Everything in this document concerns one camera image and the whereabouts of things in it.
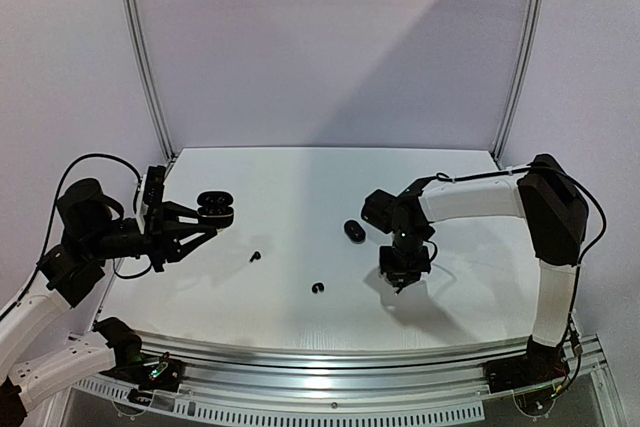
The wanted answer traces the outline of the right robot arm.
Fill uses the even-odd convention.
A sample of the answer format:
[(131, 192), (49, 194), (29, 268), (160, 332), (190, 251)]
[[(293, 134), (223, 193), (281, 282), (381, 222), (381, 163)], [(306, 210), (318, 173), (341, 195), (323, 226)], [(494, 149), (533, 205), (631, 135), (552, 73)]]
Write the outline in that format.
[(379, 271), (402, 291), (430, 273), (427, 246), (435, 224), (455, 219), (513, 217), (525, 222), (540, 268), (532, 348), (517, 362), (517, 374), (537, 383), (552, 371), (566, 338), (575, 302), (578, 269), (585, 253), (589, 207), (578, 182), (549, 154), (511, 170), (464, 177), (444, 173), (415, 180), (401, 193), (376, 190), (361, 218), (391, 236), (379, 249)]

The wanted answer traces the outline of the glossy black charging case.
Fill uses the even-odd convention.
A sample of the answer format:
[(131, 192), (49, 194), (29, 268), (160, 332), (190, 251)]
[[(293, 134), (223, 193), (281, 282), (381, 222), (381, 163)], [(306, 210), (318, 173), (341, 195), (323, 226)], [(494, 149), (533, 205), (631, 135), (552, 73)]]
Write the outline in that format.
[(201, 221), (218, 229), (230, 227), (234, 221), (234, 198), (225, 191), (205, 191), (198, 195), (197, 214)]

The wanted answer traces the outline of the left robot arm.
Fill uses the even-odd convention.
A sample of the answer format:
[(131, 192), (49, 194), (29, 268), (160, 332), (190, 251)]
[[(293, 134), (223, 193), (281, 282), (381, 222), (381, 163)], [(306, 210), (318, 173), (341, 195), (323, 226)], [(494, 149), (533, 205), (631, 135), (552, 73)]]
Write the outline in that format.
[(168, 354), (142, 353), (139, 335), (116, 317), (95, 323), (57, 352), (20, 359), (50, 324), (91, 293), (108, 261), (145, 257), (151, 270), (161, 272), (233, 222), (233, 198), (226, 192), (201, 193), (196, 210), (164, 200), (163, 193), (162, 173), (151, 169), (134, 218), (125, 217), (121, 204), (94, 178), (75, 182), (55, 201), (61, 241), (41, 256), (1, 315), (2, 425), (21, 425), (42, 401), (96, 373), (141, 390), (177, 390), (183, 363)]

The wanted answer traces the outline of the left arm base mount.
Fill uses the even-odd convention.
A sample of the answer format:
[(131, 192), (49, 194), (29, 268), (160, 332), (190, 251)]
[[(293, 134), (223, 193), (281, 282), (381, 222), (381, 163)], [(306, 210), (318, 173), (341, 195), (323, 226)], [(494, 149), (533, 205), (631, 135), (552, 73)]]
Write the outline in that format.
[(136, 385), (141, 391), (177, 392), (186, 364), (169, 352), (160, 356), (138, 354), (127, 364), (102, 371), (101, 375)]

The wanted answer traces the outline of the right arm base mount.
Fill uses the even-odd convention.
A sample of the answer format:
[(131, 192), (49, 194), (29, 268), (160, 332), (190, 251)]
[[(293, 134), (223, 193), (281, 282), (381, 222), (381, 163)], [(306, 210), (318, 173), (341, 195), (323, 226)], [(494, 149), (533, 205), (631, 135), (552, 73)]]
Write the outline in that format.
[(569, 373), (566, 359), (525, 353), (493, 360), (483, 365), (483, 375), (491, 393), (518, 390), (564, 378)]

